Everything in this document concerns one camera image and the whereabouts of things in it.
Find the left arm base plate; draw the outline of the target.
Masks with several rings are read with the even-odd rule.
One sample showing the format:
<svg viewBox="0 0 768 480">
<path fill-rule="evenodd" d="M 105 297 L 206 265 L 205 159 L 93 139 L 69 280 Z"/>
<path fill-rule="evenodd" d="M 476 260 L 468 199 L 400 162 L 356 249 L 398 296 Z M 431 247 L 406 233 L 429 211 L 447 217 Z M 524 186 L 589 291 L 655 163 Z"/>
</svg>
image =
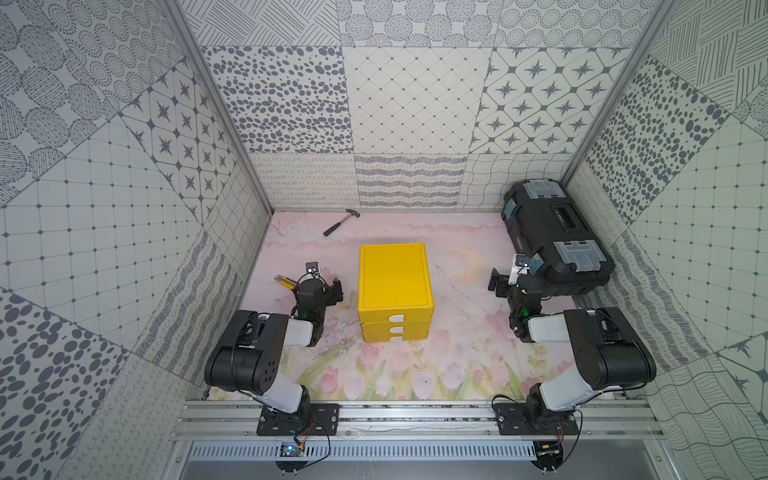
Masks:
<svg viewBox="0 0 768 480">
<path fill-rule="evenodd" d="M 340 405 L 310 403 L 296 413 L 284 413 L 263 408 L 259 417 L 257 435 L 274 436 L 335 436 L 338 428 Z"/>
</svg>

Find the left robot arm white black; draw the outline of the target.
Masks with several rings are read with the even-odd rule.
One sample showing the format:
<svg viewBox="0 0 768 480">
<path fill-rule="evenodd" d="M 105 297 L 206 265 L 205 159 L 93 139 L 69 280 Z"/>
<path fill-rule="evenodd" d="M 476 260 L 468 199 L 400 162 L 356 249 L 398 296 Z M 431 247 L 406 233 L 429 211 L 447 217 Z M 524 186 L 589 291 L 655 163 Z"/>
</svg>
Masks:
<svg viewBox="0 0 768 480">
<path fill-rule="evenodd" d="M 293 287 L 289 314 L 238 310 L 204 368 L 207 385 L 247 395 L 268 409 L 300 421 L 309 415 L 307 389 L 279 372 L 284 347 L 314 347 L 329 306 L 343 300 L 338 279 L 308 276 Z"/>
</svg>

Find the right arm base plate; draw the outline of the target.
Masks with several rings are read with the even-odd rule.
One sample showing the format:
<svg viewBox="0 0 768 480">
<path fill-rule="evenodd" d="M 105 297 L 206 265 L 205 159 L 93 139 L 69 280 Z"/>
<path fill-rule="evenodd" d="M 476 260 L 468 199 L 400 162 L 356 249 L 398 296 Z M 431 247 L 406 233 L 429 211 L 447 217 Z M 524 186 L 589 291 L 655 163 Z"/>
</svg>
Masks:
<svg viewBox="0 0 768 480">
<path fill-rule="evenodd" d="M 544 409 L 532 413 L 522 404 L 502 402 L 492 405 L 499 434 L 503 436 L 557 436 L 576 435 L 579 424 L 571 412 L 552 412 Z"/>
</svg>

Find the yellow plastic drawer cabinet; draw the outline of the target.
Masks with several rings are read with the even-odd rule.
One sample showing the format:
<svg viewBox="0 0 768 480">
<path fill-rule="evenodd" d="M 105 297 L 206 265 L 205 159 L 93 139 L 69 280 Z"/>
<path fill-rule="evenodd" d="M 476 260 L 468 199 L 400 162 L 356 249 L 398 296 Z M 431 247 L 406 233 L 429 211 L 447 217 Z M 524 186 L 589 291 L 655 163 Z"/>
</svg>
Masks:
<svg viewBox="0 0 768 480">
<path fill-rule="evenodd" d="M 423 341 L 434 309 L 424 244 L 360 248 L 357 311 L 365 342 Z"/>
</svg>

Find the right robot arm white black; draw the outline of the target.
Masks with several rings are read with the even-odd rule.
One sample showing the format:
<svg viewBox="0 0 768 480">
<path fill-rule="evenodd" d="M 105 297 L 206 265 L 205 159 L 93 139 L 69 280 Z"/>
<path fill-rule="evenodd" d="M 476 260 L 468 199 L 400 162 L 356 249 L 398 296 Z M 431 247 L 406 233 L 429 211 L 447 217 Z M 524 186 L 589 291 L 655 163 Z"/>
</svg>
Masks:
<svg viewBox="0 0 768 480">
<path fill-rule="evenodd" d="M 507 299 L 510 329 L 519 340 L 567 344 L 572 350 L 572 366 L 529 390 L 529 421 L 570 413 L 603 394 L 639 389 L 655 379 L 655 360 L 619 308 L 544 314 L 538 277 L 503 275 L 497 269 L 491 271 L 488 289 Z"/>
</svg>

